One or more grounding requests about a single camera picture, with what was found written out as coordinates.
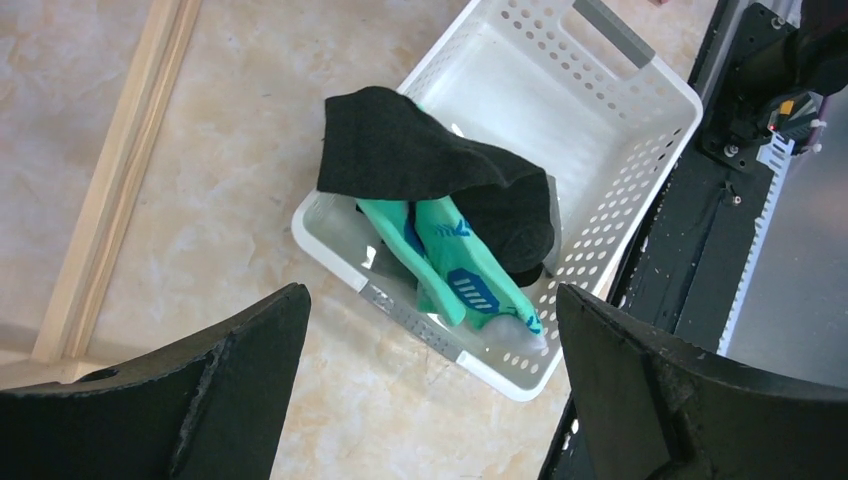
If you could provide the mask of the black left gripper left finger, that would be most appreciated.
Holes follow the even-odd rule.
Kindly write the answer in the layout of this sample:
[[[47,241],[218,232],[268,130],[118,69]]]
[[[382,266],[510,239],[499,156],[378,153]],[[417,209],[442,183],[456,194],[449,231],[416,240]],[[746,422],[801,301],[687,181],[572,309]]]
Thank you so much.
[[[1,394],[5,479],[266,479],[311,310],[292,283],[79,380]]]

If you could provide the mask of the teal patterned sock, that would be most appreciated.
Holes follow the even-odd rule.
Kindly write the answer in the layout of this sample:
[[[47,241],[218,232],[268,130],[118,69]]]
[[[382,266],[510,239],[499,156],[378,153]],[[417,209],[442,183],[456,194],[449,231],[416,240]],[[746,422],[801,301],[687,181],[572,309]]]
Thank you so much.
[[[417,310],[466,325],[488,345],[519,353],[547,347],[535,307],[453,200],[358,199],[391,253],[418,282]]]

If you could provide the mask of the white perforated plastic basket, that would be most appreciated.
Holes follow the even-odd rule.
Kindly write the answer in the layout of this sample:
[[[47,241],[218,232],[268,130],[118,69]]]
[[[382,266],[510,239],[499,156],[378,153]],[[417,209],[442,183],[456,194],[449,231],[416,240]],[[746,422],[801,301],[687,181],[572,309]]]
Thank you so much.
[[[405,273],[351,199],[310,193],[299,247],[363,298],[506,397],[537,397],[561,361],[556,289],[600,295],[702,118],[698,95],[601,1],[472,1],[400,84],[458,134],[493,144],[552,178],[558,228],[550,262],[526,289],[545,346],[484,340],[414,308]]]

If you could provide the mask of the wooden drying rack frame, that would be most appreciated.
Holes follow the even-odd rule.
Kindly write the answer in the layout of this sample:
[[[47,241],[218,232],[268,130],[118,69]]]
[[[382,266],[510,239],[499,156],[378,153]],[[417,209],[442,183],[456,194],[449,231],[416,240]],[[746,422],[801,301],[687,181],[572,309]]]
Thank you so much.
[[[152,3],[34,347],[2,366],[2,389],[103,368],[86,353],[200,7]]]

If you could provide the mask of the black sock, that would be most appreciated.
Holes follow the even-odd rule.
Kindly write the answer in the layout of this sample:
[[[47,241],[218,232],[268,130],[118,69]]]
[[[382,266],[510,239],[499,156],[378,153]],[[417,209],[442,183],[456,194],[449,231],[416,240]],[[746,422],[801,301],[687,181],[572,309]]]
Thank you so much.
[[[541,167],[458,136],[389,88],[329,97],[324,112],[319,191],[406,202],[450,197],[518,285],[539,278],[556,237]]]

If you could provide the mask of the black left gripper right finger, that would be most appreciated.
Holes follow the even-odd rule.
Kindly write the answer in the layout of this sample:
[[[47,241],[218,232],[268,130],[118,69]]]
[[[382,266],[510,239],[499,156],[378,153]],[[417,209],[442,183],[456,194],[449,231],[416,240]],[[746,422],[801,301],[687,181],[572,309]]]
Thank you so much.
[[[573,285],[559,338],[598,479],[843,479],[847,392],[719,356]]]

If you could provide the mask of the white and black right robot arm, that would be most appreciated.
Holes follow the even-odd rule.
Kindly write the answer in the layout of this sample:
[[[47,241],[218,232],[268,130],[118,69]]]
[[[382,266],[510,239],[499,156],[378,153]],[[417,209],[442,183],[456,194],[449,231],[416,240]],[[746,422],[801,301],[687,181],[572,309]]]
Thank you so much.
[[[801,101],[833,95],[847,84],[847,4],[804,1],[797,27],[765,5],[747,7],[708,105],[699,150],[746,171],[774,135],[806,139],[813,116]]]

